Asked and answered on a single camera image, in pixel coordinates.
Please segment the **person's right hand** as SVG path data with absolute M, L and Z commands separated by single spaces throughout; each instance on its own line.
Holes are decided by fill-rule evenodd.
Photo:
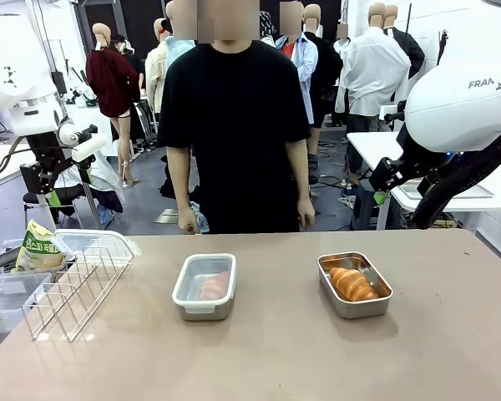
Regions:
M 179 227 L 185 234 L 199 234 L 200 228 L 197 223 L 197 216 L 190 206 L 178 209 Z

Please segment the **person's left hand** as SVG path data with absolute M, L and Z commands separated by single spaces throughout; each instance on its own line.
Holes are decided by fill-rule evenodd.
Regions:
M 297 202 L 300 227 L 306 228 L 315 223 L 315 210 L 310 198 L 300 199 Z

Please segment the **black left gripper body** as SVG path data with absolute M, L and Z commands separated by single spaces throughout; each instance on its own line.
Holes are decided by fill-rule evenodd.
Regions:
M 28 135 L 26 140 L 43 168 L 69 168 L 73 165 L 73 148 L 63 145 L 54 132 Z

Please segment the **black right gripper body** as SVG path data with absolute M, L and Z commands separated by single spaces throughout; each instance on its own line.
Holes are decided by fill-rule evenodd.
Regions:
M 432 169 L 448 163 L 447 152 L 433 152 L 418 144 L 408 132 L 400 132 L 397 142 L 402 147 L 398 172 L 406 179 L 424 177 Z

